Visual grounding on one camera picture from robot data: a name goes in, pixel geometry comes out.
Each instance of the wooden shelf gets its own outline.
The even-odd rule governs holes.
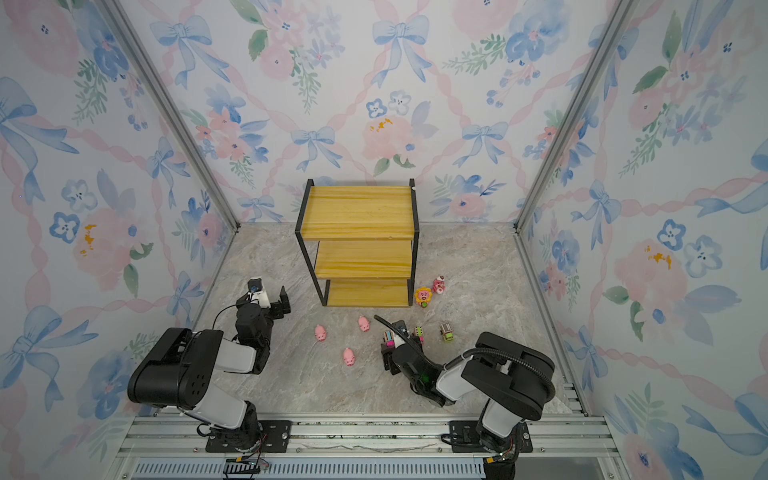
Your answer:
[[[408,187],[316,187],[310,178],[296,239],[324,306],[413,304],[419,214],[412,178]],[[319,242],[314,265],[306,242]]]
[[[411,276],[411,240],[324,240],[318,248],[317,278]]]
[[[408,280],[331,280],[328,306],[408,306]]]
[[[305,241],[412,240],[411,187],[312,187]]]

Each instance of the black metal frame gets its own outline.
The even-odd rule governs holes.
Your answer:
[[[416,282],[416,255],[419,253],[419,211],[416,209],[416,183],[410,179],[411,210],[413,211],[413,241],[411,242],[411,279],[408,280],[408,305],[413,306],[413,291]]]
[[[299,218],[296,220],[296,239],[299,241],[299,248],[301,254],[304,255],[304,261],[306,261],[306,267],[310,269],[310,276],[312,277],[312,283],[315,284],[315,290],[317,296],[320,297],[320,303],[323,306],[328,306],[328,293],[331,290],[331,281],[326,280],[325,291],[320,287],[320,282],[317,279],[315,273],[315,267],[310,259],[310,253],[306,251],[306,244],[304,238],[301,236],[301,226],[304,223],[304,214],[306,213],[306,205],[310,202],[310,191],[315,186],[315,181],[311,178],[306,181],[306,188],[304,189],[304,197],[301,200],[301,208],[299,209]],[[411,278],[408,282],[408,305],[413,306],[413,292],[415,290],[415,278],[416,278],[416,256],[419,252],[419,212],[416,209],[416,190],[414,179],[409,180],[409,186],[411,187],[411,210],[413,211],[413,240],[411,241]]]
[[[310,276],[312,282],[315,284],[315,290],[317,290],[317,296],[320,297],[320,302],[323,306],[328,305],[328,292],[330,290],[330,280],[326,280],[326,291],[323,293],[323,289],[320,288],[320,283],[317,281],[317,275],[315,274],[315,267],[312,265],[309,252],[306,251],[306,245],[304,239],[301,237],[301,225],[304,223],[304,214],[306,213],[306,205],[310,201],[310,190],[315,186],[315,181],[311,178],[306,181],[306,189],[304,190],[304,198],[301,200],[301,210],[299,210],[299,218],[296,220],[296,239],[299,241],[299,248],[301,254],[304,255],[307,268],[310,269]]]

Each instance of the black cable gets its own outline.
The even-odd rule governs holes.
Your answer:
[[[429,366],[431,366],[433,369],[437,369],[437,370],[444,370],[445,369],[445,365],[440,365],[439,363],[435,363],[432,360],[430,360],[427,357],[427,355],[425,355],[424,352],[422,352],[422,350],[416,345],[416,342],[414,342],[411,339],[411,337],[407,336],[405,333],[401,332],[399,329],[396,329],[394,326],[392,326],[392,324],[390,322],[387,322],[386,320],[384,320],[382,317],[380,317],[378,315],[374,315],[373,318],[378,320],[379,323],[381,323],[382,325],[384,325],[388,329],[392,330],[397,336],[399,336],[401,339],[403,339],[408,345],[411,346],[411,348],[413,348],[413,350],[420,357],[422,357],[422,360],[427,362],[429,364]]]
[[[461,354],[460,356],[458,356],[455,359],[453,359],[450,362],[448,362],[446,365],[453,366],[451,364],[452,363],[455,364],[457,362],[457,360],[460,362],[465,357],[469,357],[469,356],[472,356],[472,355],[490,355],[490,356],[494,356],[494,357],[497,357],[497,358],[509,360],[512,363],[516,363],[517,365],[527,369],[528,371],[530,371],[531,373],[536,375],[536,377],[539,380],[541,380],[542,383],[544,383],[544,386],[547,389],[547,399],[544,401],[544,403],[549,402],[550,400],[552,400],[554,398],[554,394],[555,394],[554,383],[552,383],[552,379],[551,378],[546,376],[544,373],[541,372],[541,370],[537,369],[536,367],[534,367],[530,363],[526,362],[525,360],[519,359],[519,358],[517,358],[517,357],[515,357],[515,356],[513,356],[513,355],[511,355],[509,353],[506,353],[503,350],[489,349],[489,348],[469,349],[466,352],[464,352],[463,354]]]
[[[480,445],[479,443],[452,442],[451,441],[452,438],[453,437],[451,437],[450,433],[443,433],[442,435],[440,435],[440,440],[443,443],[447,443],[451,447],[482,448],[482,445]]]
[[[413,348],[413,350],[424,360],[427,362],[432,368],[438,369],[438,370],[447,370],[455,365],[457,365],[459,362],[465,360],[467,357],[475,354],[479,355],[490,355],[494,356],[496,358],[509,360],[512,363],[516,363],[517,365],[529,370],[531,373],[536,375],[536,377],[541,380],[542,383],[544,383],[546,389],[547,389],[547,399],[546,402],[549,402],[554,398],[555,390],[554,390],[554,383],[552,383],[552,379],[546,376],[544,373],[542,373],[539,369],[531,365],[530,363],[526,362],[525,360],[519,359],[509,353],[504,352],[503,350],[497,350],[497,349],[488,349],[488,348],[475,348],[475,349],[469,349],[460,356],[457,356],[450,362],[440,365],[439,363],[435,363],[432,360],[430,360],[427,355],[422,352],[422,350],[416,345],[416,343],[406,334],[401,332],[399,329],[396,329],[394,326],[392,326],[391,323],[384,320],[382,317],[378,315],[373,316],[374,319],[378,320],[379,323],[384,325],[385,327],[392,330],[397,336],[399,336],[401,339],[405,340],[405,342]]]
[[[236,303],[233,303],[232,305],[229,305],[229,306],[225,306],[223,309],[221,309],[221,312],[219,312],[219,313],[217,313],[217,314],[216,314],[216,318],[214,318],[214,324],[210,326],[210,329],[212,329],[212,330],[215,330],[215,328],[214,328],[214,327],[216,326],[216,320],[218,320],[218,319],[219,319],[219,315],[221,315],[221,313],[222,313],[224,310],[226,310],[226,309],[228,309],[228,308],[232,308],[233,306],[236,306],[236,305],[237,305]]]

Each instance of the wall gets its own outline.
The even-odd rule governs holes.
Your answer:
[[[5,0],[0,44],[0,478],[101,478],[230,231],[91,3]]]
[[[526,239],[635,480],[768,478],[766,21],[640,1]]]
[[[243,221],[414,177],[422,222],[517,218],[613,4],[123,2]]]

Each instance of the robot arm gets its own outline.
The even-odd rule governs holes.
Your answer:
[[[379,316],[375,319],[391,328]],[[393,332],[400,335],[397,329]],[[392,362],[411,382],[413,392],[439,406],[451,405],[474,390],[489,397],[478,420],[480,445],[503,452],[522,420],[539,420],[544,404],[554,397],[554,363],[545,354],[493,333],[480,335],[474,349],[439,365],[409,338],[395,348]]]
[[[225,340],[221,330],[170,328],[128,381],[132,402],[173,405],[211,424],[210,436],[248,451],[260,439],[256,410],[210,382],[214,369],[251,373],[254,348]]]
[[[211,376],[215,369],[260,374],[270,356],[274,320],[290,313],[285,287],[275,303],[269,303],[261,279],[250,280],[248,288],[235,303],[237,343],[224,339],[221,330],[170,328],[134,370],[127,388],[132,402],[176,406],[211,425],[205,436],[242,452],[262,438],[256,409],[212,384]]]

